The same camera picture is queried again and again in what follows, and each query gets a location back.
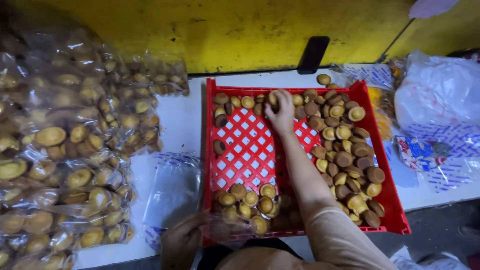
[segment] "yellow wall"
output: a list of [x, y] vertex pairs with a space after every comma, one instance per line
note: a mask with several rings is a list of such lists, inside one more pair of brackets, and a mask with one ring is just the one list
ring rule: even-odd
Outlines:
[[190, 73], [213, 73], [295, 67], [312, 36], [331, 38], [322, 64], [376, 61], [408, 22], [414, 0], [15, 2], [51, 5], [117, 48], [178, 54]]
[[429, 55], [446, 55], [480, 47], [480, 1], [461, 0], [446, 13], [415, 19], [388, 50], [390, 56], [420, 49]]

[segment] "person's left hand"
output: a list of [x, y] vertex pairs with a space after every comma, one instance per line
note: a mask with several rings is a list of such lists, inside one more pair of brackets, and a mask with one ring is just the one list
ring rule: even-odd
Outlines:
[[202, 232], [198, 227], [205, 222], [203, 214], [194, 214], [163, 233], [160, 257], [162, 270], [190, 269], [202, 239]]

